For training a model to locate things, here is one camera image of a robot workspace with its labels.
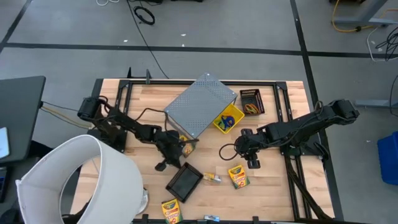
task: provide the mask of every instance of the white lamp shade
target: white lamp shade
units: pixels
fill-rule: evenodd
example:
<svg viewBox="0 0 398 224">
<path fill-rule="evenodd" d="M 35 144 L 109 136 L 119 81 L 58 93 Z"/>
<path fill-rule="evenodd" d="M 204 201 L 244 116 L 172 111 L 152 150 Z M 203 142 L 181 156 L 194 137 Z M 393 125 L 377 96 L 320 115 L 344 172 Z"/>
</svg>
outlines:
<svg viewBox="0 0 398 224">
<path fill-rule="evenodd" d="M 101 156 L 98 183 L 79 224 L 130 223 L 141 205 L 143 184 L 136 164 L 90 135 L 77 136 L 43 157 L 17 180 L 26 224 L 63 224 L 60 196 L 73 172 Z"/>
</svg>

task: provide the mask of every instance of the yellow container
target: yellow container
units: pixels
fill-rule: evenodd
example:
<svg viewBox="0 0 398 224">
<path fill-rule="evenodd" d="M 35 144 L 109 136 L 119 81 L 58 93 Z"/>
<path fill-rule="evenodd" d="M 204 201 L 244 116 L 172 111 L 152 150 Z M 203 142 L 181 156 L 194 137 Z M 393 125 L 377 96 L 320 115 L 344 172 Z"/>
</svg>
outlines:
<svg viewBox="0 0 398 224">
<path fill-rule="evenodd" d="M 230 128 L 227 128 L 225 131 L 221 127 L 218 126 L 218 123 L 220 121 L 222 121 L 221 120 L 222 116 L 232 116 L 235 120 L 234 125 Z M 218 115 L 218 117 L 213 121 L 213 124 L 222 133 L 227 134 L 231 129 L 233 129 L 235 127 L 236 124 L 238 124 L 242 120 L 242 118 L 244 118 L 244 113 L 241 110 L 239 110 L 235 105 L 230 104 L 225 108 L 225 110 L 220 115 Z"/>
</svg>

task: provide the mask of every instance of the wooden tabletop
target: wooden tabletop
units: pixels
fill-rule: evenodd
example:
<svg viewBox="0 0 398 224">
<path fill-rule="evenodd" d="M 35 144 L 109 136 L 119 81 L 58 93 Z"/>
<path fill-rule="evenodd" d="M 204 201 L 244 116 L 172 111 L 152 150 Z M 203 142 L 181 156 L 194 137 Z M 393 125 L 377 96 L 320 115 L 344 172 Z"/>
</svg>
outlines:
<svg viewBox="0 0 398 224">
<path fill-rule="evenodd" d="M 108 97 L 111 105 L 114 105 L 116 99 L 118 83 L 119 80 L 117 79 L 105 79 L 103 81 L 100 95 Z M 287 86 L 293 117 L 297 118 L 309 113 L 303 83 L 287 82 Z M 144 108 L 162 110 L 187 87 L 188 85 L 134 85 L 128 115 L 136 118 Z M 253 216 L 258 216 L 260 220 L 264 221 L 291 221 L 294 218 L 289 186 L 284 158 L 280 155 L 279 148 L 269 148 L 257 154 L 261 163 L 260 169 L 248 169 L 246 161 L 239 156 L 232 161 L 223 161 L 218 155 L 219 148 L 222 145 L 234 143 L 235 139 L 240 136 L 241 129 L 251 128 L 255 132 L 256 128 L 277 121 L 272 88 L 269 86 L 241 85 L 229 87 L 237 94 L 239 94 L 239 90 L 243 89 L 260 89 L 266 112 L 260 116 L 243 118 L 229 134 L 222 134 L 214 126 L 209 126 L 199 136 L 200 141 L 197 143 L 195 151 L 186 159 L 181 157 L 182 164 L 187 161 L 200 172 L 216 173 L 222 178 L 220 184 L 201 181 L 190 198 L 185 203 L 180 203 L 182 215 L 187 220 L 203 219 L 204 215 L 217 215 L 222 220 L 252 220 Z M 280 94 L 280 97 L 284 110 L 282 94 Z M 236 101 L 236 106 L 242 109 L 240 97 Z M 162 113 L 148 111 L 139 122 L 164 127 L 164 119 Z M 233 154 L 233 148 L 226 148 L 223 151 L 225 157 Z M 138 165 L 144 180 L 144 187 L 149 191 L 149 206 L 144 213 L 148 214 L 150 219 L 163 219 L 160 204 L 163 201 L 173 199 L 173 195 L 166 191 L 165 186 L 178 169 L 167 166 L 163 172 L 156 171 L 154 167 L 162 161 L 160 152 L 153 145 L 139 142 L 131 133 L 127 137 L 125 155 Z M 228 177 L 227 170 L 239 164 L 244 166 L 251 183 L 236 190 Z M 334 217 L 322 161 L 316 156 L 302 156 L 302 164 L 308 191 L 325 213 Z M 87 162 L 80 172 L 71 213 L 78 212 L 90 199 L 96 187 L 97 178 L 98 175 L 93 163 Z M 298 190 L 296 192 L 300 214 L 303 217 L 303 203 L 300 192 Z"/>
</svg>

